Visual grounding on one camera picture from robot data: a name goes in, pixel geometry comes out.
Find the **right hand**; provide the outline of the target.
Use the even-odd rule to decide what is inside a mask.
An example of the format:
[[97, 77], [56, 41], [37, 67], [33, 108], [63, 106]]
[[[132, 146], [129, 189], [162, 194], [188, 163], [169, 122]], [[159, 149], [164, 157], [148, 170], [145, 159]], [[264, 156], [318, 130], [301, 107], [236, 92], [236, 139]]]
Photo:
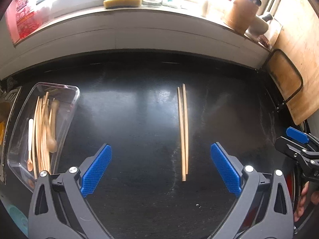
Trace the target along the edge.
[[314, 191], [311, 196], [308, 196], [309, 192], [309, 185], [312, 184], [311, 182], [306, 182], [302, 191], [301, 195], [294, 212], [294, 222], [297, 222], [301, 216], [304, 214], [305, 211], [305, 203], [307, 200], [310, 200], [313, 205], [318, 205], [318, 190]]

